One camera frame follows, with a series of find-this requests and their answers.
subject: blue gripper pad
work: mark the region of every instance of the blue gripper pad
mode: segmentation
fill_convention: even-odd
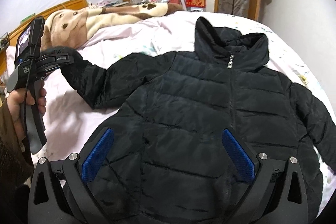
[[[81,179],[85,184],[94,180],[113,142],[113,130],[108,128],[83,162]]]
[[[254,164],[228,129],[222,133],[222,144],[243,181],[252,183],[255,179]]]

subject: silver zipper pull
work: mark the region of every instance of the silver zipper pull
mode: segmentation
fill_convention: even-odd
[[[232,68],[233,58],[234,58],[234,55],[231,54],[231,55],[230,55],[230,61],[229,61],[229,63],[227,64],[227,68],[228,68],[228,69]]]

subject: brown and beige blanket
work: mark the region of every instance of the brown and beige blanket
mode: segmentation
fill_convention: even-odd
[[[78,48],[101,28],[162,17],[178,10],[183,10],[182,6],[174,3],[59,10],[45,22],[41,50],[55,46]]]

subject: jacket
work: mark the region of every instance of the jacket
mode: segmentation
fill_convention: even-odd
[[[268,69],[265,34],[215,28],[200,17],[194,52],[132,53],[108,69],[69,48],[62,74],[93,108],[120,107],[105,120],[115,142],[88,184],[114,223],[222,223],[247,184],[221,143],[232,127],[257,153],[298,159],[310,222],[323,178],[313,146],[336,171],[336,128],[324,104]]]
[[[30,153],[22,152],[5,100],[0,107],[0,222],[26,223],[29,188],[22,185],[33,174]]]

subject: silver bolt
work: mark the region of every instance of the silver bolt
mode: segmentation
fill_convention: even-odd
[[[297,159],[294,158],[294,157],[291,157],[290,160],[291,160],[291,162],[292,162],[293,164],[297,163]]]
[[[259,158],[261,158],[262,160],[267,159],[267,155],[265,153],[259,153]]]
[[[71,153],[69,155],[69,160],[75,160],[77,158],[77,154],[76,153]]]
[[[45,160],[46,160],[45,157],[40,158],[40,159],[39,159],[39,164],[43,164],[43,163],[45,163]]]

